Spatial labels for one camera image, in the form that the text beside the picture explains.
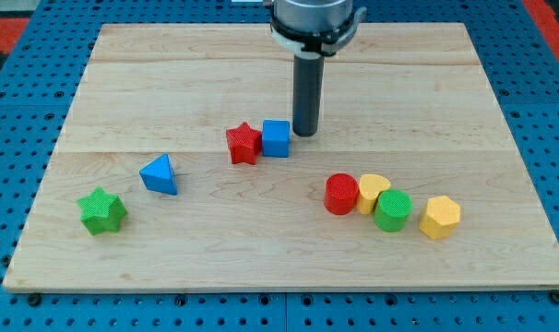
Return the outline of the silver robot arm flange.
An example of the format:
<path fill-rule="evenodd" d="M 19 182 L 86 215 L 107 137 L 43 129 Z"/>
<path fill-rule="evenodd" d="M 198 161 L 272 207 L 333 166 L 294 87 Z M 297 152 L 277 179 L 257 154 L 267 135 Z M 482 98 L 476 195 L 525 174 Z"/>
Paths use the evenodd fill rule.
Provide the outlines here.
<path fill-rule="evenodd" d="M 271 0 L 271 36 L 296 57 L 332 57 L 354 38 L 367 8 L 353 8 L 352 0 Z"/>

